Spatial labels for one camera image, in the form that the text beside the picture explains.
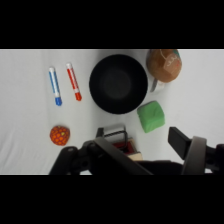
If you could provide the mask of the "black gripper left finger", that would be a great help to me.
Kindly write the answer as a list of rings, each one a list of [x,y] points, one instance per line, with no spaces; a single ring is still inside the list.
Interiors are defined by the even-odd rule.
[[[81,149],[63,148],[50,175],[79,175],[83,171],[92,175],[151,175],[102,137],[85,142]]]

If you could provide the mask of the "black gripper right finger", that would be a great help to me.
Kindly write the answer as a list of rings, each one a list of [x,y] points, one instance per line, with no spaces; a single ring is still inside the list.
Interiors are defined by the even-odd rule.
[[[176,127],[169,128],[168,143],[184,161],[182,175],[203,175],[206,169],[224,175],[224,144],[209,147],[205,138],[188,138]]]

